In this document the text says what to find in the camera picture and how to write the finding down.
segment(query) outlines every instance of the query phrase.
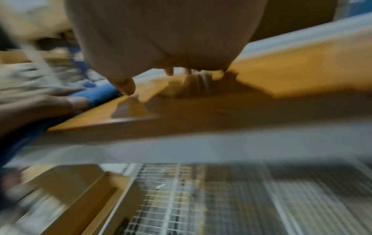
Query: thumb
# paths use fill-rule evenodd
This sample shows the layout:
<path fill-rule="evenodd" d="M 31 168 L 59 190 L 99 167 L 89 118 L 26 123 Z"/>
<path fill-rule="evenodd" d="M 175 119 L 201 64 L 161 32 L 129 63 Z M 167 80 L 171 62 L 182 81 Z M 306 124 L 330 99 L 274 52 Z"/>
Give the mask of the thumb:
<path fill-rule="evenodd" d="M 136 84 L 133 78 L 125 79 L 122 81 L 110 81 L 109 82 L 115 86 L 120 92 L 130 96 L 136 91 Z"/>

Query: finger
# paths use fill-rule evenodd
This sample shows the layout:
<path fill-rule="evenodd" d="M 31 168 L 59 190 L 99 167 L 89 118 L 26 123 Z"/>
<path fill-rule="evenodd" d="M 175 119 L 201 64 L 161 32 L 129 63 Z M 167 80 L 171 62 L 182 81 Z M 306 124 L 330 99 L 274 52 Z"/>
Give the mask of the finger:
<path fill-rule="evenodd" d="M 186 73 L 186 75 L 191 75 L 191 69 L 189 68 L 184 68 L 184 72 Z"/>
<path fill-rule="evenodd" d="M 123 82 L 111 82 L 120 92 L 130 96 L 136 91 L 136 84 L 133 78 L 126 79 Z"/>
<path fill-rule="evenodd" d="M 164 69 L 165 74 L 173 76 L 173 67 Z"/>

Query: open cardboard box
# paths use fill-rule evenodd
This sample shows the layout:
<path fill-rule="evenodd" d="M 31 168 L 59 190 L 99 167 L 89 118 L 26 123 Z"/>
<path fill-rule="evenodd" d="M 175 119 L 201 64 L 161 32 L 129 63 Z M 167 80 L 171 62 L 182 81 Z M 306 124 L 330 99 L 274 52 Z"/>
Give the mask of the open cardboard box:
<path fill-rule="evenodd" d="M 144 199 L 134 178 L 104 172 L 98 165 L 41 167 L 29 176 L 31 188 L 67 206 L 41 235 L 112 235 Z"/>

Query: blue cloth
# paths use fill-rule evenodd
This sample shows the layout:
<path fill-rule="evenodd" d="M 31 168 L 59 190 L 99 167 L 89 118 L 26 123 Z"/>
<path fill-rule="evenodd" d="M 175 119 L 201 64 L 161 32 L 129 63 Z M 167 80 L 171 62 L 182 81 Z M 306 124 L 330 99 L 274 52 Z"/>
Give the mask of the blue cloth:
<path fill-rule="evenodd" d="M 85 97 L 88 99 L 90 107 L 94 108 L 98 105 L 106 103 L 120 95 L 119 91 L 111 84 L 97 86 L 85 91 L 79 91 L 71 94 L 72 97 Z M 43 133 L 50 127 L 66 121 L 67 119 L 76 116 L 52 118 L 31 123 L 19 130 L 8 134 L 1 140 L 0 147 L 0 167 L 6 165 L 19 150 L 24 146 L 30 144 L 35 139 L 43 135 Z"/>

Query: wire rack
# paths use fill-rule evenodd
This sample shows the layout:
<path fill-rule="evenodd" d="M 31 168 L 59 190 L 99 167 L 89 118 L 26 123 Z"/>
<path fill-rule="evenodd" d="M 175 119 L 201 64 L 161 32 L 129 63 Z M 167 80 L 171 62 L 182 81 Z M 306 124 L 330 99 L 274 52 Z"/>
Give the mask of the wire rack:
<path fill-rule="evenodd" d="M 372 171 L 338 166 L 142 165 L 121 235 L 372 234 Z"/>

